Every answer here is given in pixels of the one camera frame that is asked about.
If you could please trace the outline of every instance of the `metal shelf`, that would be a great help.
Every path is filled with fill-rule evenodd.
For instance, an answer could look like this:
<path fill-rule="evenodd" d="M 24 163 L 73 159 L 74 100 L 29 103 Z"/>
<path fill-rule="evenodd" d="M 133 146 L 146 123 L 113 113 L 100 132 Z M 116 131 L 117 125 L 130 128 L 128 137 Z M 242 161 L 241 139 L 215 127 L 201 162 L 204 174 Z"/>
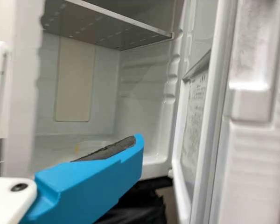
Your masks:
<path fill-rule="evenodd" d="M 170 32 L 83 0 L 47 0 L 42 27 L 47 33 L 117 50 L 173 38 Z"/>

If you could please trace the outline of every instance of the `white plastic wall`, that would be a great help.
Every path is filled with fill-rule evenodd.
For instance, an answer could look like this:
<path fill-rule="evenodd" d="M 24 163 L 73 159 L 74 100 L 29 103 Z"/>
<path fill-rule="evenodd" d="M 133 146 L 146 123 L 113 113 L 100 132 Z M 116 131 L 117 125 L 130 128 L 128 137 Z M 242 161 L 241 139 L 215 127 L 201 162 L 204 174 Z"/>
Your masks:
<path fill-rule="evenodd" d="M 43 33 L 39 50 L 40 76 L 36 135 L 113 134 L 119 52 L 95 46 L 95 66 L 88 122 L 55 121 L 59 37 Z"/>

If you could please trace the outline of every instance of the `blue plastic tool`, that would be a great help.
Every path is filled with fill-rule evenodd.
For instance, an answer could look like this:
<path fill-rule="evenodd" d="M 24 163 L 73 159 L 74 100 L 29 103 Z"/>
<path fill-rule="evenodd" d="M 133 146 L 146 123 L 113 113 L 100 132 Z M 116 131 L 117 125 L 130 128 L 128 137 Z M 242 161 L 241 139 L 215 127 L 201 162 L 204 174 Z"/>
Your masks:
<path fill-rule="evenodd" d="M 93 223 L 140 178 L 144 140 L 107 159 L 58 164 L 35 174 L 37 198 L 21 223 Z"/>

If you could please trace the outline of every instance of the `refrigerator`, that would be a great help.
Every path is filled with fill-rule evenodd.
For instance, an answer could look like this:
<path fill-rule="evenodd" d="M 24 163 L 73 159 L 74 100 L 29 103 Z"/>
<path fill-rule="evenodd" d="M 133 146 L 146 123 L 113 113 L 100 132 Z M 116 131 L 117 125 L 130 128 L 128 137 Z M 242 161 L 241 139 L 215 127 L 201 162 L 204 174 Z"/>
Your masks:
<path fill-rule="evenodd" d="M 0 176 L 135 133 L 179 223 L 280 223 L 280 0 L 0 1 Z"/>

